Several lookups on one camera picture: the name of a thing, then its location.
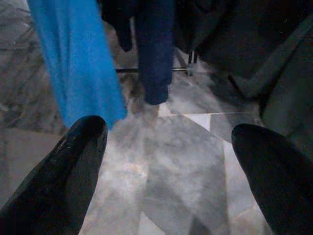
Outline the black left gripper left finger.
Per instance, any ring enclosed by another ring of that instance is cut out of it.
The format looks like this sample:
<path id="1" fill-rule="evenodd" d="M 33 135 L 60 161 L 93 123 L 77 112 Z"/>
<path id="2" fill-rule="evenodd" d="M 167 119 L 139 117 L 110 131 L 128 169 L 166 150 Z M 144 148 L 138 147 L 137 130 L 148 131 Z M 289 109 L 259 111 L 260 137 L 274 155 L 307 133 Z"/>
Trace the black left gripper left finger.
<path id="1" fill-rule="evenodd" d="M 79 234 L 97 185 L 107 135 L 100 116 L 78 119 L 2 207 L 1 234 Z"/>

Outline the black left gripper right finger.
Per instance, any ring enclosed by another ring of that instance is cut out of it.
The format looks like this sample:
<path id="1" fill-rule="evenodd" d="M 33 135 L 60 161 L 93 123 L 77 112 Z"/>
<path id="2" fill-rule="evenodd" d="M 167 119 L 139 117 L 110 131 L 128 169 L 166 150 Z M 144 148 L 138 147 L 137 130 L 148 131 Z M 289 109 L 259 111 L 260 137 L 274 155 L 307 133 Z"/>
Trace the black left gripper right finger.
<path id="1" fill-rule="evenodd" d="M 251 192 L 276 235 L 313 233 L 313 163 L 286 137 L 241 123 L 232 146 Z"/>

